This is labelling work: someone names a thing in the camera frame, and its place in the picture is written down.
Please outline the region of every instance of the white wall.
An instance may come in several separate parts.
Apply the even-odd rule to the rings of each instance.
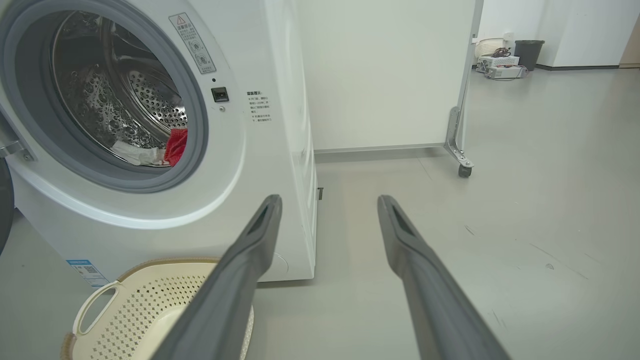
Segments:
[[[540,18],[537,40],[544,40],[538,63],[554,66],[564,29],[568,23],[572,1],[546,1]]]
[[[478,39],[514,33],[515,40],[540,40],[537,35],[544,4],[545,0],[484,0]]]
[[[316,150],[444,143],[475,0],[297,6]]]
[[[640,0],[574,1],[551,66],[618,65],[640,13]]]
[[[639,13],[640,0],[485,0],[479,38],[544,40],[551,67],[618,65]]]

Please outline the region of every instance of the plastic laundry basket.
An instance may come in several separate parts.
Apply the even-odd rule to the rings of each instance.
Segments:
[[[72,333],[65,337],[62,360],[150,359],[217,263],[213,258],[149,261],[101,287],[78,312]],[[110,289],[115,294],[107,306],[81,331],[91,304]],[[252,329],[253,308],[240,360],[246,356]]]

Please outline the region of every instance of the white partition wall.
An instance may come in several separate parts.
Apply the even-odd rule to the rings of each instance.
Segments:
[[[298,0],[315,149],[443,144],[466,80],[475,6]]]

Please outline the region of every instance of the concrete floor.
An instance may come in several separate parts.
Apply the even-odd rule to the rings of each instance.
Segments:
[[[640,71],[472,75],[471,178],[441,149],[318,164],[316,278],[260,285],[248,360],[418,358],[382,193],[513,359],[638,358]],[[0,274],[0,358],[56,359],[92,289],[23,218]]]

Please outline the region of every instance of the warning label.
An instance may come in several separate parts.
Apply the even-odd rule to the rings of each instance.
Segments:
[[[94,288],[101,288],[109,284],[109,281],[100,274],[88,260],[67,260],[73,268]]]
[[[246,95],[253,122],[271,121],[269,97],[264,95],[262,91],[247,91]]]
[[[208,74],[216,71],[216,66],[211,61],[211,56],[207,48],[204,46],[198,31],[189,20],[187,13],[179,13],[178,15],[169,16],[169,20],[173,27],[178,31],[182,41],[187,45],[193,60],[196,61],[201,74]]]

